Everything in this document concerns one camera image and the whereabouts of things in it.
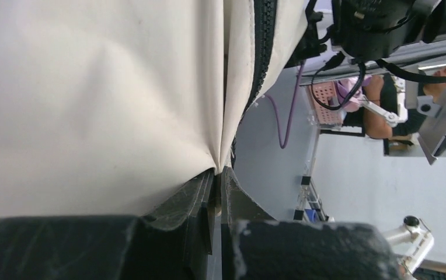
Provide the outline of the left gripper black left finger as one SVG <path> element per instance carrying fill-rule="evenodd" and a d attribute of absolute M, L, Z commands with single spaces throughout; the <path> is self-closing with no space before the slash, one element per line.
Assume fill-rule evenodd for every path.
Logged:
<path fill-rule="evenodd" d="M 143 215 L 0 219 L 0 279 L 205 279 L 212 252 L 206 170 Z"/>

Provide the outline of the beige jacket with black lining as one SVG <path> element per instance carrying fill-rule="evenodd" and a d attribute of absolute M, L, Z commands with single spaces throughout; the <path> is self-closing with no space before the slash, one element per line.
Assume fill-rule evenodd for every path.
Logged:
<path fill-rule="evenodd" d="M 0 1 L 0 218 L 145 214 L 230 163 L 304 1 Z"/>

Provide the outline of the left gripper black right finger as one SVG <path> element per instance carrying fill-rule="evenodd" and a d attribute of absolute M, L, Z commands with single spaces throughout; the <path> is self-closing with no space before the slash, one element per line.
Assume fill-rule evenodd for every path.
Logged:
<path fill-rule="evenodd" d="M 397 259 L 372 225 L 281 221 L 221 174 L 224 279 L 400 279 Z"/>

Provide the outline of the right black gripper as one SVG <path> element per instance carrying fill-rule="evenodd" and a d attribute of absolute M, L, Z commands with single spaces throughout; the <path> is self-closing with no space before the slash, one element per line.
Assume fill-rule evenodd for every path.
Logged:
<path fill-rule="evenodd" d="M 314 11 L 317 1 L 305 8 L 308 26 L 284 68 L 301 65 L 327 50 L 329 28 L 319 38 L 323 12 Z M 388 58 L 398 48 L 431 41 L 432 21 L 444 9 L 442 1 L 332 1 L 331 44 L 355 62 Z"/>

